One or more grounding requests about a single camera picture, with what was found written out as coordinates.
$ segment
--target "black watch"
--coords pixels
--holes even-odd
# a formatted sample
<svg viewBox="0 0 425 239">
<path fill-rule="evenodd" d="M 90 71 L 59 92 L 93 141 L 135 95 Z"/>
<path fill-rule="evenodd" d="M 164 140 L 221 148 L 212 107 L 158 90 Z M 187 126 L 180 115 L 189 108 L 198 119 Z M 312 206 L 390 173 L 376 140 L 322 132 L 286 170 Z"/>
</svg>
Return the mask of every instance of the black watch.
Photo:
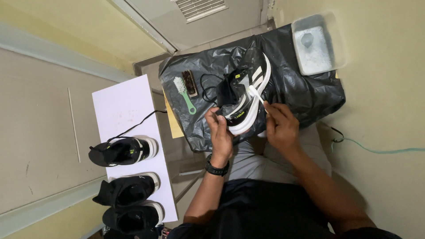
<svg viewBox="0 0 425 239">
<path fill-rule="evenodd" d="M 227 171 L 229 170 L 230 162 L 227 161 L 227 164 L 224 168 L 215 168 L 211 165 L 211 156 L 213 154 L 208 155 L 207 157 L 207 164 L 205 165 L 205 170 L 212 174 L 212 175 L 218 175 L 218 176 L 225 176 L 227 174 Z"/>
</svg>

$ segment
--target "trash bag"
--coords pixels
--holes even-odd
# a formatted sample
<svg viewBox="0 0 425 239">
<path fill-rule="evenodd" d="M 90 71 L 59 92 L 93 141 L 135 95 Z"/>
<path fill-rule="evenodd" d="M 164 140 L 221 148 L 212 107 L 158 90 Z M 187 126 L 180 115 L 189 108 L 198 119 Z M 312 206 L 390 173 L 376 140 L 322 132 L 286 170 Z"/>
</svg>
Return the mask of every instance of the trash bag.
<svg viewBox="0 0 425 239">
<path fill-rule="evenodd" d="M 223 75 L 236 69 L 250 47 L 260 48 L 272 68 L 262 98 L 269 103 L 287 104 L 300 122 L 300 129 L 336 112 L 345 103 L 344 89 L 340 79 L 335 77 L 335 71 L 301 75 L 290 24 L 199 53 L 169 57 L 159 66 L 159 80 L 192 151 L 212 151 L 210 129 L 204 114 L 216 106 L 215 87 L 223 80 Z M 174 78 L 182 77 L 181 73 L 187 70 L 192 71 L 199 94 L 199 97 L 190 99 L 196 107 L 195 114 L 189 113 L 183 96 L 174 84 Z M 264 130 L 266 112 L 263 106 L 259 106 L 254 124 L 248 132 L 235 136 L 233 143 L 238 144 Z"/>
</svg>

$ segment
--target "shoe brush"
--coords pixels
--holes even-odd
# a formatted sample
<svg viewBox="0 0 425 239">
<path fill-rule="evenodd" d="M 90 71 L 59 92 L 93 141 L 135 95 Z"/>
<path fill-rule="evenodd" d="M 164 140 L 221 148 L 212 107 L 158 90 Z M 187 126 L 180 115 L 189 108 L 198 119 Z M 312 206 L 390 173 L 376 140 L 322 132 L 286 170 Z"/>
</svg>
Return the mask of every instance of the shoe brush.
<svg viewBox="0 0 425 239">
<path fill-rule="evenodd" d="M 189 99 L 189 96 L 187 95 L 187 89 L 184 85 L 183 79 L 181 77 L 174 78 L 174 84 L 176 85 L 176 88 L 178 92 L 183 96 L 184 100 L 186 101 L 187 108 L 189 109 L 190 114 L 196 113 L 196 108 L 193 106 L 192 102 Z"/>
<path fill-rule="evenodd" d="M 250 85 L 248 89 L 249 89 L 249 90 L 248 90 L 248 93 L 249 93 L 252 97 L 258 97 L 258 98 L 260 99 L 261 103 L 262 103 L 262 104 L 263 104 L 263 106 L 264 106 L 264 100 L 263 100 L 263 98 L 261 98 L 261 95 L 258 93 L 257 89 L 255 89 L 255 87 L 254 87 L 253 85 Z"/>
<path fill-rule="evenodd" d="M 198 89 L 195 84 L 195 78 L 193 77 L 192 71 L 187 70 L 181 73 L 183 77 L 184 85 L 187 89 L 187 94 L 190 98 L 198 97 Z"/>
</svg>

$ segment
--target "toothbrush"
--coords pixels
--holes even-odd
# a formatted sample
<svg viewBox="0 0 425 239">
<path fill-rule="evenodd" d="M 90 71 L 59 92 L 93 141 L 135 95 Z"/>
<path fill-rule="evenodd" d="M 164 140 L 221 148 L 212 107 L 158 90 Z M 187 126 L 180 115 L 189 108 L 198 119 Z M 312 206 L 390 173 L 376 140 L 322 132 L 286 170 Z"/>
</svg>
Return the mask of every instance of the toothbrush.
<svg viewBox="0 0 425 239">
<path fill-rule="evenodd" d="M 255 87 L 253 85 L 250 85 L 248 89 L 249 89 L 249 91 L 248 91 L 249 94 L 252 97 L 255 97 L 255 96 L 258 97 L 260 99 L 261 103 L 264 105 L 264 100 L 261 98 L 261 96 L 258 93 L 257 89 L 255 89 Z"/>
<path fill-rule="evenodd" d="M 196 113 L 196 108 L 193 106 L 192 102 L 189 99 L 189 96 L 187 95 L 187 89 L 184 85 L 183 79 L 180 77 L 174 78 L 174 84 L 176 85 L 176 88 L 178 92 L 184 97 L 184 100 L 186 101 L 187 108 L 189 109 L 190 114 Z"/>
</svg>

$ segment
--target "hand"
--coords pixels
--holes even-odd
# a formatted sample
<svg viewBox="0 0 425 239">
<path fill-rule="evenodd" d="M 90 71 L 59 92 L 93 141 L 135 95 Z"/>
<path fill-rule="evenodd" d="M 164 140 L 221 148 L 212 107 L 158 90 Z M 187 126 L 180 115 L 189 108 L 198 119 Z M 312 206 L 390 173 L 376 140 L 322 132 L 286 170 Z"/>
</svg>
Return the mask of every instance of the hand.
<svg viewBox="0 0 425 239">
<path fill-rule="evenodd" d="M 269 143 L 280 151 L 283 156 L 302 150 L 298 138 L 300 123 L 285 104 L 269 104 L 264 101 L 264 108 L 269 112 L 267 117 L 267 139 Z"/>
<path fill-rule="evenodd" d="M 210 108 L 204 117 L 211 131 L 213 147 L 211 165 L 216 168 L 224 168 L 233 155 L 233 134 L 227 130 L 227 122 L 224 116 L 215 114 L 217 110 L 219 110 L 219 107 Z"/>
</svg>

